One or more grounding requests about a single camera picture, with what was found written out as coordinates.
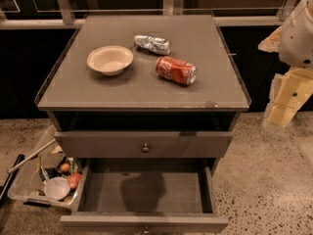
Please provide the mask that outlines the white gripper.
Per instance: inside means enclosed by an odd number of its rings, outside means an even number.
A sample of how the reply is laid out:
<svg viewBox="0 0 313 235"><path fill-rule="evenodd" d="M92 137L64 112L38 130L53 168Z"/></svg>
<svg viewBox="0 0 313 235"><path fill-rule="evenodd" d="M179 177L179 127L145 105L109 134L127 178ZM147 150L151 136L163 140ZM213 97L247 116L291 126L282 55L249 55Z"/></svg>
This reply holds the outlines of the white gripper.
<svg viewBox="0 0 313 235"><path fill-rule="evenodd" d="M263 52L279 52L282 28L279 26L258 44ZM264 112L264 126L286 127L293 117L313 94L313 70L291 67L281 79L281 85Z"/></svg>

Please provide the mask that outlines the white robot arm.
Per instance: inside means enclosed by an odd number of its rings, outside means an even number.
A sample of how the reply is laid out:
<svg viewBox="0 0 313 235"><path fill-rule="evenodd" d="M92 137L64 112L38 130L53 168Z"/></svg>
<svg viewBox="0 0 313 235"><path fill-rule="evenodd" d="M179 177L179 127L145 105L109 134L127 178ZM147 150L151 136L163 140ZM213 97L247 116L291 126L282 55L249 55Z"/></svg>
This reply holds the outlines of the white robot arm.
<svg viewBox="0 0 313 235"><path fill-rule="evenodd" d="M258 49L277 52L280 61L290 66L272 80L263 121L268 128L286 127L313 95L313 0L301 0Z"/></svg>

